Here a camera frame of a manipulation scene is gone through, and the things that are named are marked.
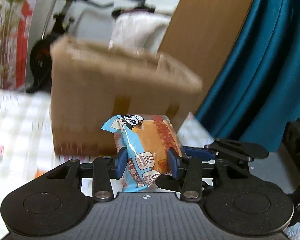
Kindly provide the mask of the blue bread cake packet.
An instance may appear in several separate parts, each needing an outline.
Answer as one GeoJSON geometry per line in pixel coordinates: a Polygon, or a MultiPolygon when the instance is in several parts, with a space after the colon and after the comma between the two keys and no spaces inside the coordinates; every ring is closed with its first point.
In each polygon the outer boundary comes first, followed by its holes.
{"type": "Polygon", "coordinates": [[[161,174],[169,174],[169,148],[183,157],[182,144],[165,115],[123,114],[111,117],[102,130],[113,133],[117,150],[127,149],[122,191],[137,192],[152,186],[161,174]]]}

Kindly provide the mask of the orange cracker pack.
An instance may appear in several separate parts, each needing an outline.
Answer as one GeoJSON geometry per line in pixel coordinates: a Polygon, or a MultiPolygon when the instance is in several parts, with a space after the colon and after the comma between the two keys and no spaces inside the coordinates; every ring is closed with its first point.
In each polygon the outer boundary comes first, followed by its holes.
{"type": "Polygon", "coordinates": [[[45,174],[46,171],[44,170],[36,170],[36,173],[35,173],[35,178],[38,178],[39,176],[42,176],[43,174],[45,174]]]}

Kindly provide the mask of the teal curtain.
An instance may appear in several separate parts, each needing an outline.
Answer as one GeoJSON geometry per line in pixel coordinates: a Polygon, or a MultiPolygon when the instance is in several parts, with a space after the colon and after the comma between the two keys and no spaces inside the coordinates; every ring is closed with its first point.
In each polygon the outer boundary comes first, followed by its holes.
{"type": "Polygon", "coordinates": [[[215,138],[279,148],[300,118],[300,0],[253,0],[197,120],[215,138]]]}

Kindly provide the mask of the cardboard box with plastic liner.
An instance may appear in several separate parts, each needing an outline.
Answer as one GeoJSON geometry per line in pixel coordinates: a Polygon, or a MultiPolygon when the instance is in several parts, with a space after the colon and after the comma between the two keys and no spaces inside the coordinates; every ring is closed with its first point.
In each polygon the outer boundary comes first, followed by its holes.
{"type": "Polygon", "coordinates": [[[165,115],[179,129],[202,92],[200,76],[164,53],[62,36],[50,47],[55,154],[111,155],[103,124],[122,114],[165,115]]]}

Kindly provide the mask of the black exercise bike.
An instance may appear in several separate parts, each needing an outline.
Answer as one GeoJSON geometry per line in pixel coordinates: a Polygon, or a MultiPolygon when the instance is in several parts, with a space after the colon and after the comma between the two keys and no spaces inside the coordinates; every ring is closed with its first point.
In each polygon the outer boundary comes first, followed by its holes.
{"type": "Polygon", "coordinates": [[[50,46],[60,36],[66,34],[75,21],[73,17],[70,17],[68,23],[64,24],[64,20],[72,3],[81,1],[98,9],[108,9],[114,6],[114,2],[101,4],[90,0],[65,0],[63,9],[59,13],[53,14],[56,1],[57,0],[53,0],[47,14],[41,39],[38,40],[31,49],[29,63],[33,76],[33,84],[25,90],[27,93],[37,92],[51,80],[52,59],[50,46]]]}

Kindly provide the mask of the wooden headboard panel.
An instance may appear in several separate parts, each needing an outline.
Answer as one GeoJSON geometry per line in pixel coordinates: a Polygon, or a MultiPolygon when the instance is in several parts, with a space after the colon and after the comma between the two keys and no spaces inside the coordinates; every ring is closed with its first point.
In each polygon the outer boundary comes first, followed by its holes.
{"type": "Polygon", "coordinates": [[[202,78],[202,104],[225,64],[253,0],[180,0],[159,47],[202,78]]]}

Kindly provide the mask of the white quilted blanket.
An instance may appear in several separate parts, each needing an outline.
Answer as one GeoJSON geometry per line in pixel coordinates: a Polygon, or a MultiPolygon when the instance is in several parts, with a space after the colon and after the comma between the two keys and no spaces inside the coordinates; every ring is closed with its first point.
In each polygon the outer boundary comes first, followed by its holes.
{"type": "Polygon", "coordinates": [[[157,53],[170,20],[170,16],[150,12],[121,14],[115,20],[109,45],[157,53]]]}

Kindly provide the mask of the black garment on blanket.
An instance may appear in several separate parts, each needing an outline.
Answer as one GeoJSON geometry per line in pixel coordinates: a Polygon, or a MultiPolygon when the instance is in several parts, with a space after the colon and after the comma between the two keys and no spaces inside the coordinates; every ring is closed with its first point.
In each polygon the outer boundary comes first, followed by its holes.
{"type": "Polygon", "coordinates": [[[132,13],[132,12],[150,12],[150,13],[154,13],[155,8],[147,7],[147,6],[140,6],[140,7],[134,7],[134,8],[129,8],[129,9],[123,9],[123,8],[114,9],[111,12],[111,16],[112,16],[112,18],[117,19],[122,14],[132,13]]]}

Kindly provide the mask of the printed garden backdrop curtain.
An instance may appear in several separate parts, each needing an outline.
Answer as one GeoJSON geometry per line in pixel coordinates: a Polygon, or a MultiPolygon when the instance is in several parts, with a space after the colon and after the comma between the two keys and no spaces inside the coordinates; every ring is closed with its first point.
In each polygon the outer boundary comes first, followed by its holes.
{"type": "Polygon", "coordinates": [[[25,86],[28,39],[37,0],[0,0],[0,88],[25,86]]]}

